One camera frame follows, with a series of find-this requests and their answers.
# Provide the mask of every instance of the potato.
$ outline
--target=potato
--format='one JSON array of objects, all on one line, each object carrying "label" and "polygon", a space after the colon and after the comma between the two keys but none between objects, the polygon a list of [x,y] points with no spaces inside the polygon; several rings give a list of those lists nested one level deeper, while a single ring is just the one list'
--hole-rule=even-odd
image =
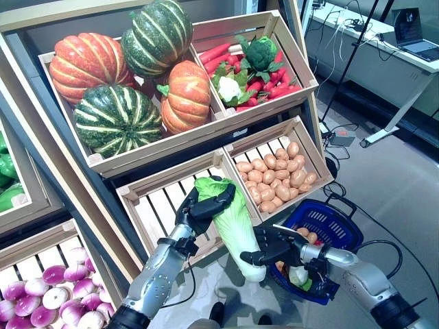
[{"label": "potato", "polygon": [[277,158],[277,160],[285,160],[288,161],[288,153],[285,149],[277,149],[275,156]]},{"label": "potato", "polygon": [[303,181],[303,184],[312,185],[317,179],[316,173],[308,173],[307,177],[305,177],[305,180]]},{"label": "potato", "polygon": [[282,170],[278,170],[274,172],[276,175],[276,178],[280,179],[280,180],[284,180],[285,178],[289,177],[289,171],[287,169],[282,169]]},{"label": "potato", "polygon": [[311,185],[308,185],[308,184],[302,184],[302,185],[300,185],[299,186],[299,188],[298,188],[298,190],[299,190],[299,194],[302,194],[302,193],[306,193],[306,192],[308,192],[309,190],[311,190]]},{"label": "potato", "polygon": [[277,208],[279,208],[280,206],[283,205],[283,201],[281,199],[279,199],[278,197],[274,197],[272,202],[276,205]]},{"label": "potato", "polygon": [[264,201],[259,205],[259,210],[261,212],[268,212],[271,214],[272,212],[276,211],[276,205],[271,201]]},{"label": "potato", "polygon": [[289,160],[288,163],[287,163],[287,170],[290,173],[293,173],[297,169],[299,169],[299,162],[297,162],[296,160]]},{"label": "potato", "polygon": [[258,170],[249,171],[247,175],[248,175],[248,180],[252,180],[253,182],[256,183],[262,182],[262,172]]},{"label": "potato", "polygon": [[293,159],[299,152],[299,144],[291,142],[287,147],[287,153],[290,159]]},{"label": "potato", "polygon": [[282,184],[282,181],[280,179],[278,179],[278,178],[275,178],[273,183],[270,184],[270,187],[271,188],[276,188],[276,186],[281,185],[281,184]]},{"label": "potato", "polygon": [[272,201],[276,194],[274,193],[274,189],[267,188],[261,192],[261,200],[264,201]]},{"label": "potato", "polygon": [[248,181],[248,175],[247,175],[246,173],[244,173],[243,171],[240,171],[240,172],[239,172],[239,175],[241,176],[241,179],[242,179],[244,182],[247,182],[247,181]]},{"label": "potato", "polygon": [[256,185],[256,187],[258,188],[259,192],[262,192],[263,190],[268,190],[270,187],[270,185],[264,184],[264,183],[258,183]]},{"label": "potato", "polygon": [[247,188],[250,188],[252,186],[256,186],[258,183],[253,182],[252,180],[248,180],[246,183]]},{"label": "potato", "polygon": [[283,186],[282,184],[276,186],[276,196],[281,199],[282,201],[286,202],[289,201],[289,188]]},{"label": "potato", "polygon": [[263,161],[269,169],[274,169],[276,166],[276,157],[272,154],[267,154],[263,157]]},{"label": "potato", "polygon": [[305,181],[305,178],[307,177],[307,174],[303,170],[296,170],[291,174],[291,178],[289,180],[289,185],[291,187],[298,188],[300,185],[303,184]]},{"label": "potato", "polygon": [[275,174],[274,170],[268,169],[262,175],[262,182],[264,182],[266,184],[271,184],[271,183],[273,183],[275,178],[276,178],[276,174]]},{"label": "potato", "polygon": [[309,230],[307,229],[307,228],[298,228],[297,230],[296,230],[296,232],[297,233],[299,233],[301,236],[303,236],[303,237],[307,237],[308,236],[308,234],[309,234]]},{"label": "potato", "polygon": [[313,245],[317,241],[317,234],[314,232],[310,232],[307,236],[307,239],[309,243]]},{"label": "potato", "polygon": [[299,190],[294,187],[289,188],[289,199],[293,200],[295,197],[299,195]]},{"label": "potato", "polygon": [[299,162],[299,169],[302,169],[305,165],[305,157],[302,154],[295,156],[293,160]]},{"label": "potato", "polygon": [[262,159],[254,159],[252,165],[254,170],[258,170],[262,173],[268,169]]},{"label": "potato", "polygon": [[252,196],[252,199],[255,202],[255,204],[259,205],[262,202],[262,199],[258,189],[255,186],[251,186],[248,189],[248,191],[250,192],[250,195]]},{"label": "potato", "polygon": [[275,166],[274,170],[283,170],[283,169],[286,169],[287,166],[288,166],[288,163],[285,160],[280,159],[280,160],[276,161],[276,166]]},{"label": "potato", "polygon": [[243,173],[248,173],[249,171],[253,170],[253,164],[246,161],[239,161],[236,164],[236,168],[238,169],[238,171],[242,171]]},{"label": "potato", "polygon": [[285,178],[284,180],[282,180],[282,185],[289,188],[289,178]]}]

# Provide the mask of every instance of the basket handle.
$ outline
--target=basket handle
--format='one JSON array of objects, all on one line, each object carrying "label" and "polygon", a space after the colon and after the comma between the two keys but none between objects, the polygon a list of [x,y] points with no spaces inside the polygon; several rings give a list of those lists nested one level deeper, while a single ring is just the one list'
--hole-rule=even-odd
[{"label": "basket handle", "polygon": [[351,213],[349,215],[345,214],[348,218],[351,219],[352,215],[354,215],[355,211],[357,211],[357,206],[354,205],[353,202],[345,199],[344,197],[342,197],[341,195],[338,195],[337,193],[331,193],[331,195],[328,197],[328,199],[325,201],[325,204],[329,205],[329,200],[331,199],[337,199],[340,200],[341,202],[343,202],[344,204],[346,204],[349,208],[352,209]]}]

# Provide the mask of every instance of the black cable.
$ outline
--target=black cable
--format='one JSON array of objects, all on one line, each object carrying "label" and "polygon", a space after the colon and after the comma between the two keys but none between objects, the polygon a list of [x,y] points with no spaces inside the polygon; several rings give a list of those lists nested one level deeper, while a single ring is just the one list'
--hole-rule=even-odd
[{"label": "black cable", "polygon": [[386,278],[390,279],[392,276],[394,276],[396,273],[398,273],[399,269],[401,268],[401,265],[403,264],[403,252],[401,251],[401,248],[395,242],[388,241],[388,240],[371,240],[371,241],[362,243],[358,247],[354,248],[352,251],[356,252],[367,245],[374,245],[375,243],[385,243],[386,245],[391,245],[398,252],[398,264],[396,264],[395,268],[388,275],[386,275]]},{"label": "black cable", "polygon": [[180,300],[179,302],[176,302],[176,303],[163,305],[161,308],[166,308],[166,307],[171,307],[171,306],[183,304],[184,302],[187,302],[188,300],[190,300],[193,297],[193,295],[195,295],[195,276],[193,274],[191,263],[189,261],[187,261],[187,264],[189,266],[189,269],[191,270],[192,282],[193,282],[193,289],[192,289],[191,295],[188,298],[186,298],[185,300]]}]

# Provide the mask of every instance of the person's foot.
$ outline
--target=person's foot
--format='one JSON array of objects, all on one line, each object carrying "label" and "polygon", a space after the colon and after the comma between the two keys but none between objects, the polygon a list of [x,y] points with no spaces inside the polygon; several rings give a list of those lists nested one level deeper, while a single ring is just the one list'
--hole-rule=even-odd
[{"label": "person's foot", "polygon": [[224,304],[221,302],[216,302],[212,306],[211,314],[209,319],[217,322],[220,327],[222,327],[224,321]]},{"label": "person's foot", "polygon": [[264,326],[270,326],[270,325],[273,324],[273,322],[272,322],[272,319],[271,319],[268,315],[264,314],[264,315],[261,316],[261,318],[259,319],[258,324],[259,324],[259,325],[264,325]]}]

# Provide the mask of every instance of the floor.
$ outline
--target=floor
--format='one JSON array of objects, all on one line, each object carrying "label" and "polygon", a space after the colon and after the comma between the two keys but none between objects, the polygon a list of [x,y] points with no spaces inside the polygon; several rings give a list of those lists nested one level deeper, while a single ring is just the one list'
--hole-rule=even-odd
[{"label": "floor", "polygon": [[[333,92],[327,82],[318,95],[320,116]],[[348,148],[350,159],[340,161],[337,181],[347,190],[347,198],[360,205],[387,226],[419,257],[436,284],[439,282],[439,164],[413,149],[395,136],[389,136],[367,149],[359,141],[377,129],[365,118],[334,102],[327,124],[330,128],[347,123],[359,123],[356,139]],[[331,149],[344,157],[341,149]],[[312,198],[324,200],[322,191]],[[354,222],[360,227],[365,241],[388,239],[389,234],[357,211]],[[359,256],[389,273],[396,264],[396,253],[387,245],[372,245]],[[427,297],[416,307],[433,328],[439,328],[438,302],[433,289],[413,258],[403,250],[403,266],[391,279],[392,284],[410,303]],[[262,314],[269,314],[276,325],[304,328],[378,328],[372,317],[339,289],[335,299],[321,306],[284,291],[269,276],[261,284],[245,282],[224,248],[194,267],[196,291],[188,302],[160,310],[151,328],[186,328],[201,317],[208,317],[212,305],[226,303],[225,328],[257,323]],[[171,299],[177,302],[190,295],[192,281],[189,272],[175,283]]]}]

